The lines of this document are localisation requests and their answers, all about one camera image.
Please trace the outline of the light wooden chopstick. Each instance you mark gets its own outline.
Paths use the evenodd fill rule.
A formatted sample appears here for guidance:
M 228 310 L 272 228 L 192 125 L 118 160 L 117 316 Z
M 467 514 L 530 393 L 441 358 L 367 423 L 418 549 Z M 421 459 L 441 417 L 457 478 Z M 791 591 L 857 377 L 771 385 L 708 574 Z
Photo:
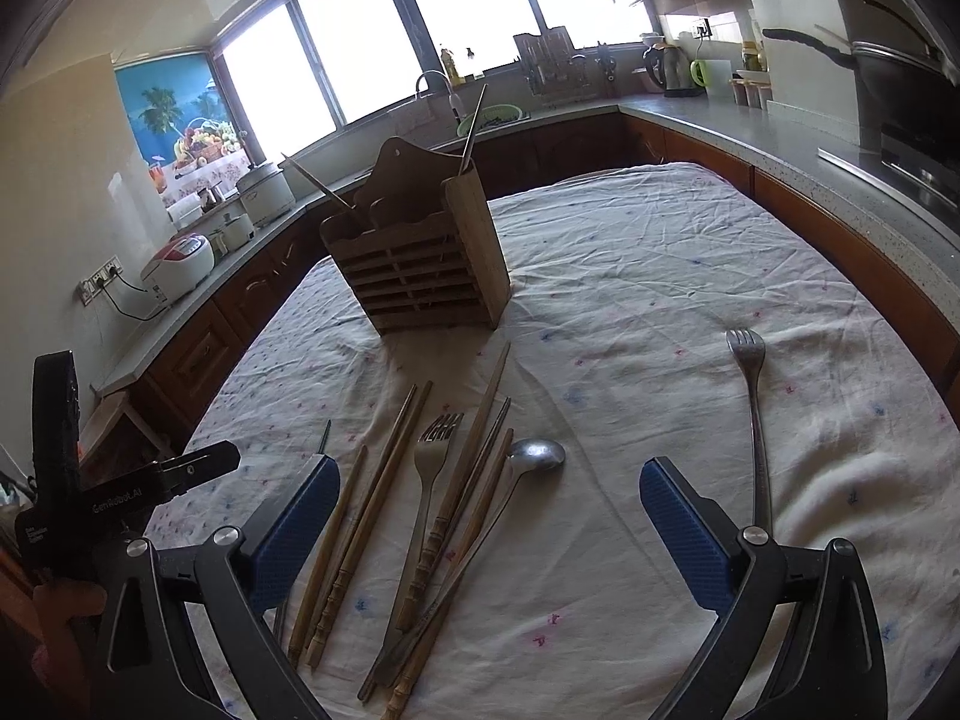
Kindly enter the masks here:
M 334 554 L 334 548 L 337 546 L 338 535 L 340 535 L 343 520 L 345 520 L 348 509 L 350 509 L 350 504 L 352 504 L 352 495 L 356 488 L 356 483 L 358 483 L 359 478 L 363 475 L 364 463 L 366 463 L 367 456 L 368 447 L 361 444 L 355 461 L 353 461 L 347 483 L 345 483 L 342 491 L 340 491 L 337 505 L 332 512 L 331 518 L 327 520 L 327 525 L 325 525 L 324 535 L 322 535 L 322 539 L 320 540 L 320 548 L 319 551 L 317 551 L 316 559 L 314 559 L 313 567 L 311 567 L 308 583 L 306 583 L 306 590 L 304 590 L 304 595 L 302 595 L 295 625 L 291 631 L 290 645 L 288 645 L 288 658 L 290 658 L 293 667 L 296 667 L 299 663 L 304 645 L 308 642 L 311 619 L 313 619 L 317 600 L 319 600 L 320 590 L 324 587 L 325 573 L 327 572 L 327 567 L 331 564 L 332 554 Z

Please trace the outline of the long dark wooden chopstick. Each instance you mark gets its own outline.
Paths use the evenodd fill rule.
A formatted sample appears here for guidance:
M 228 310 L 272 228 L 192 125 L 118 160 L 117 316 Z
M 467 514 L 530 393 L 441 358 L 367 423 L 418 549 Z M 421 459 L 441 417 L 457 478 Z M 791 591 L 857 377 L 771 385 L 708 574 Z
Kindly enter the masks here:
M 485 427 L 487 427 L 494 397 L 496 397 L 496 392 L 500 387 L 510 349 L 511 343 L 506 341 L 493 367 L 493 372 L 491 372 L 487 390 L 485 390 L 480 406 L 477 408 L 477 413 L 473 417 L 466 442 L 460 449 L 459 460 L 454 466 L 454 472 L 449 479 L 448 489 L 446 489 L 438 514 L 434 517 L 427 543 L 421 550 L 420 561 L 416 564 L 412 582 L 410 582 L 410 587 L 405 593 L 404 603 L 400 606 L 400 613 L 398 613 L 398 628 L 402 632 L 413 628 L 413 624 L 415 624 L 416 613 L 418 613 L 420 603 L 427 594 L 436 566 L 438 566 L 439 559 L 443 555 L 446 539 L 454 528 L 452 521 L 455 511 L 457 511 L 457 505 L 466 497 L 467 481 L 469 481 L 473 464 L 477 460 L 480 445 L 482 445 Z

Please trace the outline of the steel spoon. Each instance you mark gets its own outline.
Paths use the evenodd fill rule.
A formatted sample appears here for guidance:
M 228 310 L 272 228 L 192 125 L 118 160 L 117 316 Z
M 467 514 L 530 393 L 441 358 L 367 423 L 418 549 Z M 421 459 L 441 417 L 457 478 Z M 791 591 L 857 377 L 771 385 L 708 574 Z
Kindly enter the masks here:
M 509 483 L 505 494 L 501 496 L 500 504 L 496 507 L 493 515 L 487 515 L 490 506 L 478 502 L 475 505 L 473 513 L 480 518 L 482 530 L 473 535 L 467 541 L 467 549 L 460 555 L 457 562 L 452 566 L 448 577 L 439 587 L 438 596 L 433 600 L 427 611 L 423 613 L 413 628 L 402 635 L 397 644 L 389 650 L 381 663 L 374 670 L 374 678 L 379 684 L 392 686 L 402 673 L 402 670 L 410 660 L 410 656 L 415 652 L 416 645 L 420 644 L 423 637 L 427 635 L 430 628 L 444 605 L 447 605 L 454 596 L 455 589 L 459 587 L 462 575 L 467 572 L 467 567 L 473 561 L 473 558 L 480 553 L 483 544 L 494 532 L 494 528 L 500 522 L 500 518 L 508 508 L 511 499 L 516 493 L 517 486 L 530 473 L 551 472 L 565 463 L 566 452 L 563 447 L 550 439 L 523 439 L 514 442 L 509 450 L 503 455 L 501 466 L 506 466 L 509 470 Z

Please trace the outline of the kitchen faucet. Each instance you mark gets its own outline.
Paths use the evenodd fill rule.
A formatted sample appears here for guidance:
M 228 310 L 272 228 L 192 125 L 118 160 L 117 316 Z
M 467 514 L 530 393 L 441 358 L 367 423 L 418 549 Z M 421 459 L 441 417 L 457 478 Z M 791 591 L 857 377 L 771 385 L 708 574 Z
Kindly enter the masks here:
M 462 124 L 464 117 L 466 117 L 466 110 L 462 99 L 452 86 L 449 76 L 444 71 L 434 70 L 434 68 L 423 70 L 421 75 L 416 78 L 415 98 L 427 99 L 431 96 L 439 96 L 439 94 L 446 96 L 446 103 L 448 103 L 448 108 L 452 117 L 454 117 L 454 122 L 457 125 Z

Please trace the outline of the turned wooden chopstick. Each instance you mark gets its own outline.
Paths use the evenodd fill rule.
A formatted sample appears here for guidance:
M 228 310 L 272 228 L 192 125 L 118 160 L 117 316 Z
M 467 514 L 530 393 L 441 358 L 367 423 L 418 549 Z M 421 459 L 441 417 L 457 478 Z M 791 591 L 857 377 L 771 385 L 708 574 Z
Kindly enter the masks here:
M 377 486 L 376 492 L 373 494 L 373 499 L 371 499 L 370 507 L 366 509 L 366 514 L 363 515 L 361 522 L 359 522 L 359 527 L 356 528 L 355 532 L 355 539 L 353 539 L 352 544 L 348 546 L 348 550 L 345 550 L 345 553 L 343 553 L 337 570 L 334 572 L 334 577 L 332 577 L 331 586 L 324 595 L 324 603 L 320 605 L 320 615 L 314 626 L 313 637 L 309 640 L 308 655 L 306 655 L 306 661 L 308 661 L 308 667 L 311 668 L 311 670 L 319 665 L 320 659 L 322 655 L 324 655 L 327 640 L 329 640 L 334 630 L 335 621 L 337 621 L 343 600 L 345 600 L 347 590 L 350 588 L 350 583 L 352 583 L 353 575 L 355 575 L 359 561 L 361 561 L 364 550 L 366 550 L 366 544 L 370 541 L 371 533 L 373 533 L 374 525 L 377 523 L 382 507 L 384 507 L 384 502 L 386 502 L 387 496 L 391 492 L 391 486 L 392 483 L 394 483 L 395 475 L 397 475 L 398 467 L 400 463 L 402 463 L 402 460 L 404 460 L 407 449 L 409 448 L 410 437 L 412 437 L 413 431 L 415 431 L 415 427 L 418 424 L 421 411 L 423 411 L 423 408 L 427 405 L 432 388 L 433 381 L 427 380 L 423 387 L 418 387 L 418 390 L 416 390 L 409 416 L 407 416 L 407 421 L 405 421 L 404 427 L 402 427 L 402 433 L 400 433 L 397 445 L 392 452 L 391 460 L 387 461 L 386 471 L 384 475 L 381 476 L 379 486 Z

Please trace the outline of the brown wooden chopstick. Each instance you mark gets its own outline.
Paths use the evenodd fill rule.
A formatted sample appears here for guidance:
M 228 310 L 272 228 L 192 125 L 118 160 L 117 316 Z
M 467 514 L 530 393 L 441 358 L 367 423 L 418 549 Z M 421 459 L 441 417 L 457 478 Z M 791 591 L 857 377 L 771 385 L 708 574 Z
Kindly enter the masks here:
M 455 592 L 459 589 L 462 575 L 466 572 L 477 551 L 482 548 L 483 539 L 491 533 L 494 522 L 503 513 L 503 507 L 511 499 L 512 491 L 508 491 L 505 499 L 501 500 L 500 509 L 494 514 L 494 522 L 487 527 L 485 520 L 487 520 L 496 488 L 500 484 L 501 473 L 503 473 L 506 461 L 511 455 L 512 439 L 514 439 L 514 429 L 508 427 L 503 440 L 501 440 L 498 455 L 493 463 L 493 470 L 491 470 L 487 479 L 487 486 L 483 488 L 482 497 L 473 507 L 469 525 L 464 532 L 464 539 L 457 548 L 457 559 L 452 564 L 446 578 L 444 578 L 444 582 L 441 583 L 438 596 L 428 606 L 425 614 L 420 617 L 420 621 L 416 623 L 415 628 L 407 632 L 404 639 L 400 640 L 391 650 L 387 665 L 392 668 L 391 674 L 395 676 L 395 684 L 391 699 L 387 702 L 382 714 L 384 718 L 400 718 L 404 715 L 413 686 L 415 686 L 416 680 L 420 678 L 420 674 L 423 673 L 423 668 L 425 668 L 430 653 L 433 651 L 436 637 L 439 635 L 439 629 L 443 627 L 443 622 L 446 621 L 446 614 L 448 614 L 452 605 Z

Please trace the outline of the steel fork in middle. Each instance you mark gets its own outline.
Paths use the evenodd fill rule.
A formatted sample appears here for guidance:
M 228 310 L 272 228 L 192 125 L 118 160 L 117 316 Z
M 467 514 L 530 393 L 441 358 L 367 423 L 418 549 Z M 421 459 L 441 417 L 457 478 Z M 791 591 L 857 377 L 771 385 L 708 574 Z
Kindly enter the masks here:
M 410 536 L 407 555 L 405 556 L 404 569 L 395 592 L 394 604 L 392 605 L 391 617 L 387 624 L 384 642 L 381 645 L 381 652 L 377 654 L 375 665 L 386 655 L 392 645 L 397 644 L 400 637 L 400 613 L 404 606 L 405 593 L 412 582 L 415 574 L 416 564 L 420 561 L 421 548 L 423 548 L 423 538 L 425 538 L 425 528 L 427 528 L 428 514 L 430 513 L 431 496 L 433 495 L 433 486 L 436 483 L 439 473 L 443 470 L 448 455 L 449 442 L 454 437 L 457 427 L 462 422 L 464 413 L 443 413 L 436 418 L 430 426 L 423 431 L 420 439 L 415 445 L 413 452 L 413 465 L 415 465 L 416 474 L 420 478 L 420 499 L 418 499 L 418 509 L 416 509 L 415 525 L 413 525 L 412 536 Z

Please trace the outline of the white floral tablecloth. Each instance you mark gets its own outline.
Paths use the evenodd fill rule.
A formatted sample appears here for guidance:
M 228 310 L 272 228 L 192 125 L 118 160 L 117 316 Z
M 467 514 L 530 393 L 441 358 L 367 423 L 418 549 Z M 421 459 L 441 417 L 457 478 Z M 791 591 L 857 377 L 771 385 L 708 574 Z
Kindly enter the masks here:
M 905 718 L 958 645 L 958 433 L 923 367 L 815 249 L 703 167 L 644 166 L 494 200 L 511 273 L 500 325 L 379 335 L 320 262 L 206 411 L 231 475 L 158 509 L 160 546 L 241 523 L 317 449 L 377 454 L 410 387 L 425 416 L 485 388 L 519 437 L 565 447 L 530 475 L 470 567 L 412 718 L 644 718 L 713 618 L 638 499 L 667 457 L 752 518 L 760 411 L 775 535 L 852 541 Z

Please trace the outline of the white red rice cooker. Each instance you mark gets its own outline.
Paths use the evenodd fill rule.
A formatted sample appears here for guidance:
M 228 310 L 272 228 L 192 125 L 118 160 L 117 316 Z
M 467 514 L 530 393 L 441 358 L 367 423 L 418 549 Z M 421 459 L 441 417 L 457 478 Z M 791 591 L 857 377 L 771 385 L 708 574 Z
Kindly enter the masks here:
M 213 271 L 215 254 L 203 234 L 187 234 L 158 250 L 140 273 L 158 304 L 172 304 L 194 291 Z

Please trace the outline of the small white appliance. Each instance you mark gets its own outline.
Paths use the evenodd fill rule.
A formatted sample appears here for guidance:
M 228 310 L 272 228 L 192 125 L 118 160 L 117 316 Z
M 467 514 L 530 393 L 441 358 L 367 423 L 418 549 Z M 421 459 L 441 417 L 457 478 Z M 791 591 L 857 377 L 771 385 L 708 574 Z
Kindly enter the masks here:
M 256 228 L 247 213 L 231 215 L 224 213 L 217 226 L 205 232 L 205 237 L 217 257 L 226 257 L 238 252 L 254 239 Z

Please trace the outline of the wooden utensil holder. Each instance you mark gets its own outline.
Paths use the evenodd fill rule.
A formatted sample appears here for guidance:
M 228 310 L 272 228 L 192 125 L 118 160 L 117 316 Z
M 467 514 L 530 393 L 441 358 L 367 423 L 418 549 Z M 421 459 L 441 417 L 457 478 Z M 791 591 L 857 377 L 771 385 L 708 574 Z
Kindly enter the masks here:
M 353 205 L 320 238 L 377 333 L 500 323 L 511 283 L 473 164 L 387 138 Z

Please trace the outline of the white pot cooker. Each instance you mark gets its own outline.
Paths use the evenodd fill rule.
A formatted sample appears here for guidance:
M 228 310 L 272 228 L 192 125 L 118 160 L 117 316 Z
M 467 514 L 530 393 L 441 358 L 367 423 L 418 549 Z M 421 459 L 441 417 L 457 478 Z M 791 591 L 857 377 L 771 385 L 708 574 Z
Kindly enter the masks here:
M 262 227 L 291 210 L 295 195 L 275 164 L 259 164 L 236 182 L 242 208 L 255 227 Z

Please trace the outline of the wooden chopstick in holder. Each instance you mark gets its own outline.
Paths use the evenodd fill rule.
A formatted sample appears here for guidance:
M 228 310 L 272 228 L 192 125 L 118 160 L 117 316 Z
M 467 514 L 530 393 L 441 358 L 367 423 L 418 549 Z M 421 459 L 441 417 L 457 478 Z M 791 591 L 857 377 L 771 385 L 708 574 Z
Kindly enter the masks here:
M 325 185 L 324 182 L 322 182 L 319 179 L 319 177 L 314 176 L 314 174 L 311 171 L 308 171 L 308 169 L 306 169 L 306 167 L 304 167 L 299 161 L 295 160 L 293 156 L 288 156 L 288 154 L 285 154 L 285 153 L 283 153 L 281 156 L 283 156 L 283 159 L 287 163 L 290 163 L 291 166 L 295 168 L 295 171 L 299 172 L 299 174 L 301 174 L 301 176 L 304 177 L 304 179 L 306 179 L 306 181 L 308 181 L 309 184 L 313 184 L 315 188 L 319 188 L 320 192 L 324 193 L 325 197 L 329 197 L 329 199 L 335 200 L 340 206 L 342 206 L 342 208 L 345 208 L 345 210 L 347 211 L 356 210 L 355 205 L 348 202 L 348 200 L 345 200 L 342 197 L 342 195 L 340 195 L 340 193 L 337 193 L 335 192 L 335 190 L 332 190 L 330 187 L 327 187 L 327 185 Z

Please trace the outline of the fruit poster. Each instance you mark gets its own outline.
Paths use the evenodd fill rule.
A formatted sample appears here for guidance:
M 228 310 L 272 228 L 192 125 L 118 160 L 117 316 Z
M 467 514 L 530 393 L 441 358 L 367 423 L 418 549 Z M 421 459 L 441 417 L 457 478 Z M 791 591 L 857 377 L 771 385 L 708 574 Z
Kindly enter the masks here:
M 205 54 L 146 60 L 114 76 L 164 208 L 202 188 L 235 190 L 249 169 L 249 156 Z

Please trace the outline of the gas stove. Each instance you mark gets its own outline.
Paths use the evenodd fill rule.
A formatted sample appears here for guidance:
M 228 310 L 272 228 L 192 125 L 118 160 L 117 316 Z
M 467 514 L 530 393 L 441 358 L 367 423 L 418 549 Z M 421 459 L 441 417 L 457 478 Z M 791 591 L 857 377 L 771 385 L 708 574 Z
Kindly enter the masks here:
M 817 156 L 931 226 L 958 236 L 957 143 L 884 125 L 874 148 L 819 148 Z

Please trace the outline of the metal chopstick in holder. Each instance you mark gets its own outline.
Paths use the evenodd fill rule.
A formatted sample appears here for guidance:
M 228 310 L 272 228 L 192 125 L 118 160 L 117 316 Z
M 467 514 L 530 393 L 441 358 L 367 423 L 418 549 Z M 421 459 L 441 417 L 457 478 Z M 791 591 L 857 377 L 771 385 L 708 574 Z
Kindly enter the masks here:
M 478 93 L 475 110 L 473 111 L 472 117 L 470 117 L 469 130 L 467 130 L 466 143 L 464 143 L 462 154 L 460 154 L 460 163 L 459 169 L 457 169 L 457 176 L 462 176 L 462 174 L 467 172 L 467 169 L 469 169 L 470 160 L 472 159 L 473 145 L 475 145 L 475 137 L 477 137 L 478 122 L 480 122 L 480 114 L 482 114 L 483 103 L 485 102 L 487 91 L 488 83 L 483 83 L 483 86 L 480 88 L 480 93 Z

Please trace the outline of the electric kettle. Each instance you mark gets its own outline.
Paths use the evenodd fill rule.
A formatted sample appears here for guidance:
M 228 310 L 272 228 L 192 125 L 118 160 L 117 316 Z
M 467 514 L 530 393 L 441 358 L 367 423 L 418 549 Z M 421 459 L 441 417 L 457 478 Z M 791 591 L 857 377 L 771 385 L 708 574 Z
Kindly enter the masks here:
M 695 98 L 704 93 L 693 82 L 690 60 L 679 46 L 664 41 L 654 43 L 644 53 L 643 62 L 647 76 L 666 98 Z

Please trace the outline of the green basin in sink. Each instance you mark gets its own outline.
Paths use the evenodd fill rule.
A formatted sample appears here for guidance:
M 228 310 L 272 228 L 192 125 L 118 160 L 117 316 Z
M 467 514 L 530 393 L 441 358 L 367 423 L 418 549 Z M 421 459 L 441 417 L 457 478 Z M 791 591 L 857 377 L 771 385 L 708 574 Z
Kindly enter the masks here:
M 519 106 L 515 106 L 514 104 L 492 104 L 491 106 L 485 106 L 482 110 L 480 110 L 477 130 L 478 132 L 482 132 L 482 130 L 485 130 L 485 128 L 512 124 L 512 122 L 522 121 L 526 117 L 527 114 Z M 457 137 L 464 138 L 469 135 L 472 121 L 473 115 L 469 114 L 462 122 L 460 122 L 460 124 L 457 126 Z

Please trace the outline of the dish drying rack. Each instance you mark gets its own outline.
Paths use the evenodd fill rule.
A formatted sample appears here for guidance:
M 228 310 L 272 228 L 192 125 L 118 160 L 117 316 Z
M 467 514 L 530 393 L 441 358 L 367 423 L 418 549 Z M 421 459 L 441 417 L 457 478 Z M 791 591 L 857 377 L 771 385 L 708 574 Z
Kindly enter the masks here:
M 578 98 L 589 88 L 587 57 L 573 46 L 564 26 L 544 34 L 521 32 L 514 36 L 519 64 L 530 93 L 545 103 Z

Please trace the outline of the black wok with lid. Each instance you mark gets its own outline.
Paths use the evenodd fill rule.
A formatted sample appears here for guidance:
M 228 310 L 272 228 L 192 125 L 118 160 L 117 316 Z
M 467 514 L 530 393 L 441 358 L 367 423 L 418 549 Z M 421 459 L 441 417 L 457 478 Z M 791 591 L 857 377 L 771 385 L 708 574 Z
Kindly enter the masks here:
M 931 148 L 958 145 L 958 88 L 944 71 L 946 54 L 898 11 L 878 0 L 862 0 L 867 7 L 883 11 L 900 21 L 923 44 L 921 54 L 856 39 L 848 52 L 822 43 L 807 32 L 764 29 L 771 41 L 786 41 L 814 49 L 830 62 L 854 71 L 867 91 L 885 110 L 885 122 L 900 128 Z

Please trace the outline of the wall power outlet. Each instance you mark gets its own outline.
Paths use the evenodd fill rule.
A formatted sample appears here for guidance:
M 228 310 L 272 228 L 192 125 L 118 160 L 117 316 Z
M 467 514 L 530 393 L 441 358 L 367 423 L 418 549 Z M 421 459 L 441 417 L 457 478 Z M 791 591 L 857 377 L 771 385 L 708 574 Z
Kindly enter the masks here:
M 98 270 L 94 271 L 91 277 L 83 278 L 78 283 L 78 288 L 76 288 L 78 299 L 82 301 L 83 305 L 90 305 L 122 273 L 124 273 L 124 267 L 119 257 L 117 255 L 110 257 L 104 265 L 99 266 Z

